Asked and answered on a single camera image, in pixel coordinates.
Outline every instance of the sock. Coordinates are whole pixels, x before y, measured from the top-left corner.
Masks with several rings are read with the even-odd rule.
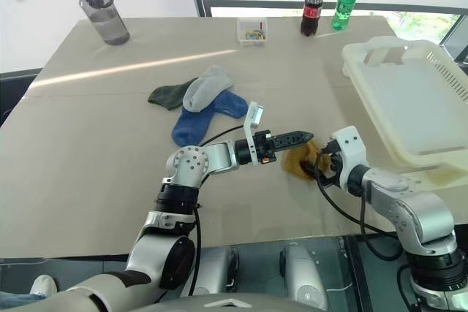
[[[187,89],[184,107],[192,113],[198,113],[207,107],[223,90],[233,86],[233,81],[220,66],[210,66]]]
[[[199,113],[191,113],[183,107],[182,114],[172,131],[173,140],[178,146],[199,145],[215,113],[241,118],[247,113],[248,108],[244,99],[230,91],[221,92]]]
[[[167,110],[174,110],[182,105],[185,92],[196,79],[197,78],[194,78],[193,80],[182,84],[164,85],[156,88],[148,97],[148,102],[151,104],[161,105]]]
[[[307,161],[311,165],[315,165],[315,160],[320,152],[320,148],[317,146],[314,140],[310,140],[307,144],[299,146],[297,148],[289,149],[284,153],[282,166],[286,172],[297,175],[298,177],[313,180],[314,178],[309,177],[301,167],[301,161]],[[330,156],[324,155],[320,159],[319,170],[326,172],[330,166]]]

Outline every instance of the brown sock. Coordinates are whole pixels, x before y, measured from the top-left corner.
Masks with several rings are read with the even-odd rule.
[[[315,164],[317,155],[320,153],[320,148],[314,142],[310,140],[307,144],[302,145],[298,148],[289,149],[283,156],[282,166],[286,172],[297,175],[298,177],[313,180],[314,178],[309,177],[300,165],[301,161],[308,161]],[[324,155],[320,158],[319,169],[322,172],[326,172],[330,166],[330,156]]]

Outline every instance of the green soda bottle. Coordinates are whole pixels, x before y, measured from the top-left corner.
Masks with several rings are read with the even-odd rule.
[[[345,29],[348,26],[348,21],[350,20],[350,15],[352,9],[354,9],[354,4],[356,0],[338,0],[336,2],[335,15],[331,21],[331,26],[334,29]]]

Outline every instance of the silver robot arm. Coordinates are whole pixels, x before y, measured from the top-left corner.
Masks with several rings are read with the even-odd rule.
[[[366,147],[354,126],[333,133],[324,152],[332,154],[334,183],[364,197],[395,226],[422,305],[468,311],[465,255],[457,249],[453,216],[445,203],[436,194],[417,191],[405,177],[369,168]]]
[[[209,175],[236,170],[242,164],[276,161],[275,152],[307,142],[313,134],[291,132],[252,135],[263,107],[252,102],[244,123],[246,139],[226,140],[204,147],[186,146],[167,160],[153,210],[137,236],[122,273],[96,275],[65,292],[12,311],[123,312],[154,304],[164,292],[189,277],[195,246],[188,238],[195,227],[198,191]]]

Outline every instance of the person's leg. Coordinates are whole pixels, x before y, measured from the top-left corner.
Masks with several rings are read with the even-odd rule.
[[[46,296],[38,294],[10,294],[8,292],[0,292],[0,310],[4,308],[13,308],[28,305],[36,301],[44,300]]]

